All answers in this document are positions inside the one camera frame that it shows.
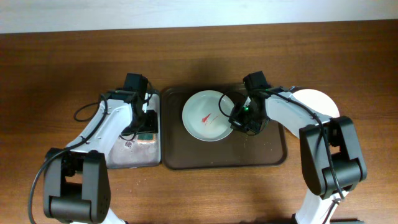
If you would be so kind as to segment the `pale green plate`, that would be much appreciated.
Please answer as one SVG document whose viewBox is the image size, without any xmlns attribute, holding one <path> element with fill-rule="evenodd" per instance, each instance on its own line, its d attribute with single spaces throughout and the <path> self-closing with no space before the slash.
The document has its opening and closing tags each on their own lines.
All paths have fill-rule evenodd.
<svg viewBox="0 0 398 224">
<path fill-rule="evenodd" d="M 214 142 L 224 139 L 233 131 L 228 121 L 234 103 L 214 90 L 200 91 L 192 95 L 183 106 L 182 121 L 185 129 L 195 138 Z M 218 106 L 221 99 L 221 110 Z"/>
</svg>

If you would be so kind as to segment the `pink white plate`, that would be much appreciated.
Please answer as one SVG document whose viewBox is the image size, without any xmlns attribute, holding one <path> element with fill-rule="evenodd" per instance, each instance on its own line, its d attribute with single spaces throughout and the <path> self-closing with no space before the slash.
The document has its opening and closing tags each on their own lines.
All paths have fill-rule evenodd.
<svg viewBox="0 0 398 224">
<path fill-rule="evenodd" d="M 323 114 L 331 118 L 340 116 L 337 105 L 324 92 L 301 87 L 291 88 L 290 92 L 295 101 L 298 101 L 312 111 L 316 111 L 317 115 Z M 284 127 L 297 138 L 299 138 L 300 128 L 304 128 L 309 124 L 318 124 L 308 112 L 304 109 L 300 110 L 302 111 L 301 118 L 297 115 L 288 117 L 288 121 L 284 124 Z"/>
</svg>

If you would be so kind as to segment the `green orange sponge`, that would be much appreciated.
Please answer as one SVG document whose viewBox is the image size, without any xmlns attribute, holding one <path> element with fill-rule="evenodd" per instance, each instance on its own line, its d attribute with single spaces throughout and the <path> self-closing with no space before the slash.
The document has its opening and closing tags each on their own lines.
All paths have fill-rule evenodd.
<svg viewBox="0 0 398 224">
<path fill-rule="evenodd" d="M 151 144 L 151 143 L 155 142 L 155 134 L 152 134 L 152 133 L 138 134 L 137 142 Z"/>
</svg>

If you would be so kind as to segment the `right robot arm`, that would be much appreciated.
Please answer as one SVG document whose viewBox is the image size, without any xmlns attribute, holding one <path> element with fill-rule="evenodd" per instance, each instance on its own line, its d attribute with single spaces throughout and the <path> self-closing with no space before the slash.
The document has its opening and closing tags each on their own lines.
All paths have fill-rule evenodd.
<svg viewBox="0 0 398 224">
<path fill-rule="evenodd" d="M 236 103 L 228 121 L 247 135 L 257 135 L 276 121 L 298 137 L 302 174 L 308 187 L 291 223 L 329 223 L 337 206 L 367 177 L 358 135 L 351 118 L 321 113 L 283 87 L 268 84 L 262 71 L 243 78 L 243 103 Z"/>
</svg>

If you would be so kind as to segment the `small soapy water tray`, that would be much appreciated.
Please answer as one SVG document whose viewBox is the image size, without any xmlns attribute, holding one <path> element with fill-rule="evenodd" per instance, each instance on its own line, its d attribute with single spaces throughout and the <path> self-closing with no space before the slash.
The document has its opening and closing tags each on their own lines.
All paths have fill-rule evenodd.
<svg viewBox="0 0 398 224">
<path fill-rule="evenodd" d="M 137 135 L 134 134 L 118 137 L 110 150 L 106 163 L 109 169 L 130 169 L 136 167 L 157 166 L 161 160 L 161 135 L 160 135 L 160 93 L 158 90 L 149 90 L 152 98 L 149 101 L 147 110 L 155 110 L 158 115 L 159 132 L 155 134 L 155 142 L 137 142 Z"/>
</svg>

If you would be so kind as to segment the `large brown serving tray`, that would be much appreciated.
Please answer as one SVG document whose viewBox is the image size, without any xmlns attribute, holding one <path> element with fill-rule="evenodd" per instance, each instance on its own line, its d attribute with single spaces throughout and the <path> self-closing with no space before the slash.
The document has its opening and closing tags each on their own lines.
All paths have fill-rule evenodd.
<svg viewBox="0 0 398 224">
<path fill-rule="evenodd" d="M 244 92 L 242 85 L 172 87 L 161 93 L 161 150 L 162 163 L 172 170 L 210 169 L 219 167 L 278 166 L 287 156 L 284 128 L 270 121 L 256 136 L 232 131 L 226 138 L 201 141 L 185 129 L 183 106 L 202 90 Z"/>
</svg>

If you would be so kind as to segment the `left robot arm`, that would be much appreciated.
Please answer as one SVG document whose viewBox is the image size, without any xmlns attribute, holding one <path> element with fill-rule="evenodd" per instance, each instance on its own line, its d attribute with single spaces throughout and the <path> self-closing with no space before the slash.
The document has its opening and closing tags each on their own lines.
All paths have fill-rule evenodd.
<svg viewBox="0 0 398 224">
<path fill-rule="evenodd" d="M 63 149 L 51 148 L 44 174 L 44 214 L 61 223 L 124 223 L 111 209 L 108 169 L 130 168 L 116 159 L 120 143 L 159 134 L 155 91 L 111 90 L 100 96 L 86 128 Z"/>
</svg>

